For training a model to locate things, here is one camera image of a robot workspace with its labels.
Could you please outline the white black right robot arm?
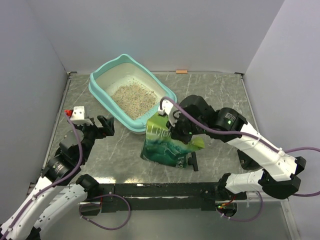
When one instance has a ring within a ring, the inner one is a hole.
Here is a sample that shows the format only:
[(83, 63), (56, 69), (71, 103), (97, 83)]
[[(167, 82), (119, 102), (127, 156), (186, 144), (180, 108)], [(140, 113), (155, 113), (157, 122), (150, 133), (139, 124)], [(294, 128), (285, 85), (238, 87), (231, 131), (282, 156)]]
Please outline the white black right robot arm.
[(180, 104), (163, 101), (162, 108), (168, 114), (167, 127), (173, 139), (187, 144), (192, 136), (205, 134), (237, 148), (240, 160), (258, 165), (255, 171), (224, 174), (218, 187), (223, 199), (258, 191), (283, 200), (299, 190), (298, 174), (304, 170), (306, 160), (270, 143), (235, 109), (215, 110), (198, 95), (190, 95)]

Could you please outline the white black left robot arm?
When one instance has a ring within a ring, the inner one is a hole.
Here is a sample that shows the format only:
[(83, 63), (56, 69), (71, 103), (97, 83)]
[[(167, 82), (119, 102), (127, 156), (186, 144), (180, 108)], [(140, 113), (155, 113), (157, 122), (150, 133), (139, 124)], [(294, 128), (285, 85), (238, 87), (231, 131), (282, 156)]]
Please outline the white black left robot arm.
[(31, 193), (17, 211), (0, 226), (2, 240), (39, 240), (45, 229), (62, 217), (74, 205), (99, 195), (99, 183), (90, 175), (81, 175), (58, 200), (60, 194), (81, 171), (96, 140), (115, 134), (114, 118), (97, 116), (101, 127), (93, 118), (66, 118), (71, 130), (65, 134)]

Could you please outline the green cat litter bag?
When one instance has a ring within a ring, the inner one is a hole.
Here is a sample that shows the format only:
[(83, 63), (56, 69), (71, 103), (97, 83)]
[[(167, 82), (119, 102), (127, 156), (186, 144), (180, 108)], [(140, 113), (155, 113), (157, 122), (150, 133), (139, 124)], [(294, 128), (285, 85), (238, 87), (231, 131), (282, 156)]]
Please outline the green cat litter bag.
[(167, 116), (155, 113), (147, 120), (144, 144), (140, 157), (161, 165), (174, 168), (186, 168), (189, 156), (194, 157), (195, 152), (205, 147), (201, 137), (192, 138), (187, 144), (171, 138), (167, 128)]

